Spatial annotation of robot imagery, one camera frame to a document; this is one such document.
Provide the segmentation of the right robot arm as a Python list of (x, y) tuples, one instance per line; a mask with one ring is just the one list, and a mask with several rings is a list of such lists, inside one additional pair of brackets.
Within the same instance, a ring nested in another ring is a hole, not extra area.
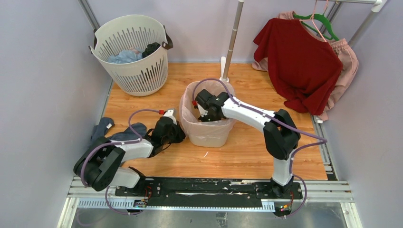
[(274, 161), (270, 179), (272, 194), (281, 199), (290, 193), (294, 180), (292, 154), (301, 136), (295, 131), (295, 123), (287, 111), (258, 109), (227, 92), (213, 95), (206, 89), (196, 95), (192, 104), (199, 110), (199, 120), (202, 122), (234, 119), (262, 132), (266, 149)]

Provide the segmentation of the pink plastic trash bag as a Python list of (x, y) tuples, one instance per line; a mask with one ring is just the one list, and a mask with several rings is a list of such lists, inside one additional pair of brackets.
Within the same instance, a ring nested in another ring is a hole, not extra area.
[(215, 80), (207, 80), (198, 84), (197, 81), (188, 84), (186, 87), (184, 94), (181, 97), (180, 105), (179, 105), (179, 118), (180, 124), (183, 128), (186, 136), (188, 137), (189, 130), (198, 125), (208, 125), (208, 126), (234, 126), (236, 120), (234, 119), (224, 119), (220, 121), (213, 122), (200, 122), (198, 117), (200, 113), (198, 110), (193, 108), (192, 105), (192, 96), (197, 95), (201, 90), (206, 89), (213, 95), (219, 95), (221, 92), (225, 92), (226, 88), (232, 95), (235, 95), (235, 90), (228, 82), (224, 82), (225, 86), (223, 86), (220, 82)]

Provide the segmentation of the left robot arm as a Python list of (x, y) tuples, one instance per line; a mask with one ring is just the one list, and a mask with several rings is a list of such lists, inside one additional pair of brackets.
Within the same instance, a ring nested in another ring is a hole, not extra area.
[(95, 191), (109, 186), (127, 187), (134, 196), (145, 192), (145, 175), (122, 163), (137, 158), (152, 158), (171, 144), (181, 143), (185, 133), (174, 117), (163, 116), (155, 127), (139, 140), (114, 141), (99, 137), (76, 162), (73, 172)]

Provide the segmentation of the beige plastic trash bin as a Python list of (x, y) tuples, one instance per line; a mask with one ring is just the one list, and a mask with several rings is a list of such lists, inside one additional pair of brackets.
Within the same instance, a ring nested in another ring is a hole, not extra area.
[(188, 137), (196, 146), (218, 148), (228, 139), (232, 126), (198, 125), (189, 130)]

